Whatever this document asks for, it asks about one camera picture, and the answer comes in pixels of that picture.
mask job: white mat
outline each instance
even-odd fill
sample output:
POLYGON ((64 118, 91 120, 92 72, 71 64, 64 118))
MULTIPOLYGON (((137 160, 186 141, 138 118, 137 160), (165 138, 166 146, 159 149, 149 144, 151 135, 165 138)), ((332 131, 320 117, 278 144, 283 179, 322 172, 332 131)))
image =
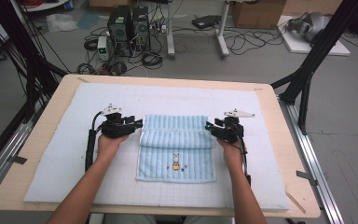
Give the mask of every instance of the white mat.
MULTIPOLYGON (((84 174, 88 131, 94 115, 113 103, 123 116, 141 119, 145 114, 208 115, 222 119, 234 108, 255 113, 241 119, 248 147, 252 189, 265 210, 284 210, 289 205, 282 186, 257 96, 252 91, 147 87, 83 83, 65 112, 46 149, 26 202, 57 203, 84 174)), ((97 125, 104 117, 97 119, 97 125)), ((120 146, 95 198, 95 203, 184 207, 233 207, 231 184, 222 148, 215 140, 213 156, 217 181, 207 184, 151 183, 136 180, 140 132, 120 146)))
MULTIPOLYGON (((291 20, 293 17, 291 16, 281 16, 278 21, 278 25, 283 24, 286 21, 291 20)), ((282 26, 277 28, 280 32, 282 30, 282 26)), ((307 42, 303 36, 298 35, 295 31, 289 32, 287 31, 282 35, 284 44, 287 49, 291 53, 309 53, 310 52, 310 43, 307 42)), ((351 53, 339 42, 337 41, 336 45, 330 50, 328 55, 336 55, 336 56, 349 56, 351 53)))

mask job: towel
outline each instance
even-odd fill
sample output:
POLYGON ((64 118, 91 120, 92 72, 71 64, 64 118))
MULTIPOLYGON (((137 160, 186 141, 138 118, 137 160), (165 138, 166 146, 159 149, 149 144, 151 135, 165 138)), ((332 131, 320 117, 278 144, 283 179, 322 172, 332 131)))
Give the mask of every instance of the towel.
POLYGON ((137 179, 174 183, 215 181, 206 116, 146 115, 137 179))

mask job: cardboard box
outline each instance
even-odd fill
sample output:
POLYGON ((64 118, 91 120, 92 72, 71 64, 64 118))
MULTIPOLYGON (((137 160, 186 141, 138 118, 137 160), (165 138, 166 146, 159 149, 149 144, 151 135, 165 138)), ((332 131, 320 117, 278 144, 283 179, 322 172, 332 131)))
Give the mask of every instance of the cardboard box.
POLYGON ((341 2, 342 0, 287 0, 283 15, 299 17, 306 11, 333 15, 341 2))
POLYGON ((132 0, 89 0, 89 6, 96 8, 111 8, 114 5, 132 6, 132 3, 132 0))
POLYGON ((235 3, 232 18, 238 28, 275 29, 285 4, 286 0, 235 3))

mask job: person's left hand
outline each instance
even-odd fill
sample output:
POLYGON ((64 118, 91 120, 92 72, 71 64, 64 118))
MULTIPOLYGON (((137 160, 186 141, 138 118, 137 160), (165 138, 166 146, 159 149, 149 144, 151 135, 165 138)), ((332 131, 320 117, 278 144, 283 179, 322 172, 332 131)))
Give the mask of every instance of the person's left hand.
POLYGON ((104 160, 110 162, 117 154, 120 143, 124 142, 129 136, 110 138, 103 134, 98 138, 97 161, 104 160))

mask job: wooden table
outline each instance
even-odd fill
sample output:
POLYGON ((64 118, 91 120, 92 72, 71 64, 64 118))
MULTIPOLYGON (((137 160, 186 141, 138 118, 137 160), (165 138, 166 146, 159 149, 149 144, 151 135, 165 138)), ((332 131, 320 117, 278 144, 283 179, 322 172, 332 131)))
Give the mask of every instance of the wooden table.
MULTIPOLYGON (((0 185, 0 210, 53 211, 57 203, 24 203, 22 201, 36 171, 40 158, 54 135, 59 122, 82 82, 131 84, 144 86, 171 86, 206 88, 236 91, 254 91, 260 103, 268 129, 270 143, 274 149, 282 174, 290 209, 284 212, 265 211, 266 217, 318 217, 321 212, 316 202, 309 180, 296 176, 296 171, 304 172, 296 146, 283 117, 273 89, 268 84, 234 83, 200 80, 143 78, 143 77, 97 77, 66 76, 48 103, 47 108, 34 126, 19 156, 28 159, 21 165, 13 163, 0 185)), ((153 207, 129 205, 94 204, 95 213, 131 213, 159 215, 199 215, 234 216, 233 209, 153 207)))

